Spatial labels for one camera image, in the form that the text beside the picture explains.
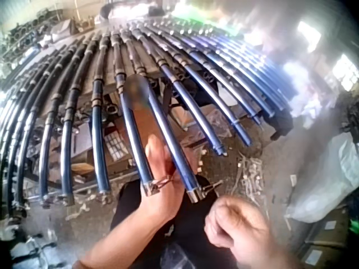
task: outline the hydraulic hose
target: hydraulic hose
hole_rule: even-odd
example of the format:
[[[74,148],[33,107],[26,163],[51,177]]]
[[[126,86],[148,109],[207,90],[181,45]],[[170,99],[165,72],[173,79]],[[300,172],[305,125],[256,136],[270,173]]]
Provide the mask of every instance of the hydraulic hose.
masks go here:
[[[92,138],[95,162],[95,174],[99,187],[99,193],[102,195],[104,203],[112,201],[111,187],[108,180],[105,153],[103,147],[102,136],[102,104],[103,104],[103,86],[104,86],[104,62],[107,55],[107,49],[110,41],[110,34],[102,35],[99,49],[100,53],[97,57],[95,76],[92,94]]]
[[[230,83],[230,81],[225,78],[205,57],[203,57],[196,49],[189,47],[183,42],[180,42],[178,39],[164,33],[164,31],[160,31],[159,34],[165,38],[165,40],[169,41],[178,49],[184,50],[193,60],[207,69],[212,76],[219,81],[225,89],[239,102],[239,104],[243,107],[243,109],[247,112],[247,114],[253,119],[253,121],[260,125],[260,119],[257,116],[256,110],[248,103],[246,99],[242,97],[242,95],[238,92],[238,90]]]
[[[177,33],[173,33],[173,35],[185,42],[187,45],[189,45],[188,42],[186,42],[182,35],[178,35]],[[196,44],[197,47],[215,64],[217,64],[219,67],[224,69],[229,76],[234,78],[245,90],[246,92],[257,102],[257,104],[268,114],[268,116],[272,117],[274,115],[274,111],[269,107],[268,104],[260,97],[258,96],[254,91],[251,90],[250,85],[248,85],[240,76],[238,76],[235,72],[236,70],[234,68],[231,68],[231,65],[235,66],[240,72],[242,72],[247,79],[249,79],[253,85],[259,89],[267,98],[269,98],[280,110],[284,109],[284,105],[282,102],[274,95],[272,95],[266,87],[264,87],[261,83],[258,82],[256,78],[254,78],[252,75],[250,75],[245,70],[241,69],[238,62],[233,60],[231,56],[229,56],[227,53],[220,52],[219,56],[223,58],[223,60],[220,60],[217,58],[216,54],[212,52],[212,50],[216,51],[216,48],[212,47],[212,50],[210,49],[210,45],[204,41],[198,42],[194,39],[191,40]]]
[[[116,81],[116,89],[121,102],[123,118],[127,129],[128,138],[130,140],[132,153],[134,155],[137,170],[140,174],[141,184],[147,196],[158,192],[157,185],[153,183],[153,175],[150,165],[146,158],[144,149],[141,144],[139,130],[135,121],[135,116],[128,104],[128,100],[123,93],[123,86],[125,85],[126,73],[123,66],[123,60],[120,51],[119,33],[113,31],[111,34],[111,44],[114,51],[114,78]]]
[[[167,79],[170,80],[175,90],[178,92],[179,96],[183,100],[183,102],[188,107],[189,111],[191,112],[193,118],[198,123],[199,127],[201,128],[203,134],[210,142],[212,148],[218,155],[227,155],[225,152],[224,146],[222,145],[221,141],[215,134],[212,126],[203,115],[201,109],[196,104],[196,101],[193,97],[188,93],[186,88],[180,82],[178,77],[172,72],[171,68],[169,67],[167,61],[157,52],[157,50],[148,42],[147,38],[142,34],[139,29],[134,29],[132,31],[134,37],[141,41],[143,46],[146,48],[147,52],[153,57],[156,64],[165,75]]]
[[[238,133],[239,137],[245,143],[246,146],[251,145],[251,138],[249,137],[246,130],[240,124],[239,119],[235,116],[235,114],[231,111],[231,109],[225,104],[225,102],[219,97],[216,91],[211,87],[211,85],[202,78],[188,63],[185,57],[180,53],[179,50],[165,43],[164,40],[155,36],[152,32],[146,30],[145,28],[141,28],[141,31],[147,34],[152,40],[163,50],[167,51],[173,59],[175,59],[180,65],[184,67],[184,69],[190,74],[190,76],[208,93],[216,106],[221,110],[221,112],[228,119],[230,124],[233,126],[234,130]]]
[[[58,60],[56,61],[55,65],[53,66],[53,63],[50,67],[53,67],[53,69],[48,70],[48,73],[44,73],[43,78],[45,78],[45,81],[41,87],[41,89],[38,91],[38,94],[34,96],[34,101],[31,103],[28,103],[28,106],[31,106],[31,109],[29,111],[29,115],[27,116],[25,126],[24,126],[24,134],[22,136],[22,140],[20,143],[20,149],[19,149],[19,155],[17,158],[17,173],[16,173],[16,182],[17,182],[17,196],[16,196],[16,202],[17,206],[19,208],[23,208],[24,206],[24,196],[23,196],[23,185],[24,185],[24,170],[25,170],[25,160],[26,160],[26,153],[27,148],[30,142],[30,137],[32,130],[35,126],[36,119],[38,117],[39,109],[42,107],[44,101],[46,100],[48,94],[50,93],[52,87],[56,83],[59,75],[61,74],[62,70],[67,66],[69,63],[73,53],[76,50],[77,40],[74,42],[74,44],[71,44],[69,48],[64,51],[61,55],[59,55]],[[8,188],[12,187],[12,174],[8,173]]]
[[[121,39],[126,44],[135,72],[144,77],[147,77],[146,69],[141,63],[140,57],[134,48],[130,35],[123,29],[121,30]],[[167,116],[164,114],[161,105],[159,104],[159,101],[151,87],[149,89],[149,105],[157,125],[159,126],[159,129],[169,148],[172,160],[174,161],[174,164],[179,171],[190,200],[192,203],[199,202],[205,198],[205,195],[202,192],[201,187],[197,182],[196,176],[194,175],[186,159],[185,153],[183,152],[182,148],[176,140],[176,137],[173,134]]]
[[[24,126],[24,116],[28,112],[29,104],[34,100],[35,95],[37,94],[39,88],[42,86],[44,81],[41,80],[44,72],[49,68],[51,61],[53,61],[54,57],[57,55],[58,51],[55,50],[45,61],[43,64],[40,65],[38,71],[36,72],[35,76],[31,79],[28,88],[22,89],[25,93],[21,97],[19,101],[19,105],[16,107],[16,111],[12,113],[12,117],[9,119],[6,127],[5,127],[5,134],[1,138],[1,151],[0,151],[0,189],[2,188],[2,179],[3,179],[3,172],[6,165],[7,154],[10,147],[9,155],[13,156],[9,158],[8,164],[13,165],[15,161],[17,145],[19,144],[19,139],[22,131],[22,127]]]
[[[194,36],[193,38],[198,38],[202,40],[205,45],[210,44],[212,50],[213,48],[220,48],[215,50],[216,54],[220,56],[224,55],[226,59],[228,57],[235,59],[237,61],[235,67],[241,73],[243,73],[246,76],[248,72],[250,72],[251,74],[256,76],[258,80],[255,81],[265,86],[264,88],[270,91],[269,94],[274,95],[272,98],[278,99],[277,101],[282,103],[284,107],[288,106],[287,101],[283,97],[282,91],[280,90],[281,86],[277,86],[278,83],[276,83],[274,76],[270,76],[266,70],[259,68],[258,66],[259,63],[255,63],[249,57],[246,57],[244,54],[242,54],[240,50],[234,50],[225,42],[222,43],[213,42],[214,37],[212,37],[212,39],[209,39],[206,36],[197,36],[197,37]]]
[[[81,91],[86,78],[86,72],[89,69],[93,55],[96,52],[99,33],[97,33],[87,46],[85,55],[76,71],[73,78],[71,89],[66,103],[66,111],[64,117],[64,124],[62,129],[61,139],[61,155],[60,155],[60,172],[62,183],[62,201],[66,206],[71,206],[75,203],[72,190],[72,175],[71,175],[71,136],[72,125],[77,109],[77,101],[81,95]]]
[[[40,197],[42,198],[42,206],[48,208],[50,206],[48,199],[48,174],[49,174],[49,150],[50,150],[50,141],[52,136],[52,130],[54,127],[55,119],[58,113],[58,108],[63,100],[64,95],[70,85],[71,79],[73,78],[76,69],[79,66],[79,62],[84,56],[85,49],[92,38],[93,35],[90,35],[89,39],[85,40],[80,46],[78,46],[76,52],[71,58],[70,63],[66,67],[65,71],[62,73],[57,88],[52,96],[50,111],[47,114],[45,121],[45,128],[43,133],[43,139],[40,149],[40,158],[39,158],[39,190]]]

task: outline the window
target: window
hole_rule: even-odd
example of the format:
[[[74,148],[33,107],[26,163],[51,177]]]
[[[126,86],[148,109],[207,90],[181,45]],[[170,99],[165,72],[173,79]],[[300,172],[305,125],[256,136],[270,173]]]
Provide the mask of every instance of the window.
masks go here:
[[[301,21],[298,25],[298,31],[308,40],[308,52],[313,52],[321,38],[321,34],[309,26],[305,22]]]
[[[343,54],[333,68],[333,75],[346,91],[350,91],[358,80],[359,71],[348,57]]]

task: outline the plastic bag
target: plastic bag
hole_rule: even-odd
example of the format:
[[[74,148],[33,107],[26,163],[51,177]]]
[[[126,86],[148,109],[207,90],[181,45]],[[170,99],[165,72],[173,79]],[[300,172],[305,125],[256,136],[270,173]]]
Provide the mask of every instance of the plastic bag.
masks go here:
[[[299,177],[287,217],[319,221],[358,187],[359,157],[351,135],[342,133],[332,138],[318,161]]]

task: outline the concrete floor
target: concrete floor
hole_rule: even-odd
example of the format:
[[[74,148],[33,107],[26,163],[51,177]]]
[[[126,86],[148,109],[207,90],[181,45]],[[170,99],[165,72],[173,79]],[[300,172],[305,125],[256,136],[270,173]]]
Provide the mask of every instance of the concrete floor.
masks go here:
[[[280,244],[288,246],[295,252],[309,232],[310,225],[289,219],[290,227],[288,227],[284,219],[292,193],[290,175],[300,174],[306,166],[305,160],[318,156],[323,148],[321,145],[326,144],[329,135],[323,139],[322,132],[325,131],[318,131],[318,128],[317,131],[305,130],[301,127],[301,121],[296,120],[294,129],[286,137],[271,142],[269,137],[274,132],[271,126],[264,124],[262,131],[248,119],[243,121],[243,125],[255,141],[254,145],[248,149],[237,137],[225,138],[223,142],[227,146],[228,157],[216,157],[209,150],[202,156],[204,165],[201,174],[211,182],[223,179],[225,184],[218,188],[218,192],[229,193],[237,174],[239,152],[246,157],[259,157],[264,166],[265,194],[273,233]],[[121,185],[121,183],[116,184],[114,192],[118,193]],[[58,247],[45,250],[46,256],[51,257],[51,264],[66,262],[67,267],[71,268],[70,265],[77,258],[108,233],[116,205],[113,203],[102,206],[97,201],[86,202],[86,205],[90,209],[89,212],[82,212],[71,220],[65,220],[66,216],[78,212],[81,205],[72,208],[53,206],[50,211],[41,209],[36,203],[31,205],[29,217],[24,222],[26,230],[30,234],[41,231],[45,235],[44,242],[48,242],[49,229],[57,236]],[[37,268],[37,260],[34,259],[31,263],[23,262],[15,268]]]

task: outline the finger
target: finger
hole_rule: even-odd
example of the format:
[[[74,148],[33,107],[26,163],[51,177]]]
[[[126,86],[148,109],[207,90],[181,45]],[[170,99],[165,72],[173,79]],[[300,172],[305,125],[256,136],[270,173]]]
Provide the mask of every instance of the finger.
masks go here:
[[[155,179],[162,179],[167,175],[165,170],[164,145],[155,135],[148,138],[145,153]]]
[[[222,196],[217,199],[212,208],[215,210],[220,206],[231,208],[242,219],[248,227],[257,229],[268,229],[268,223],[260,210],[243,198],[233,196]]]
[[[226,238],[218,234],[210,224],[205,225],[204,231],[212,245],[215,245],[218,248],[230,248],[233,246],[233,244],[229,243]]]
[[[224,232],[232,238],[235,238],[238,232],[243,230],[242,217],[228,206],[215,208],[215,219]]]
[[[230,248],[233,246],[233,243],[234,243],[233,238],[231,238],[231,236],[220,227],[220,225],[218,224],[218,222],[216,220],[214,210],[211,210],[209,212],[208,216],[205,219],[205,223],[206,223],[206,225],[209,224],[213,228],[216,235],[218,237],[220,237],[220,243],[222,246],[227,247],[227,248]]]

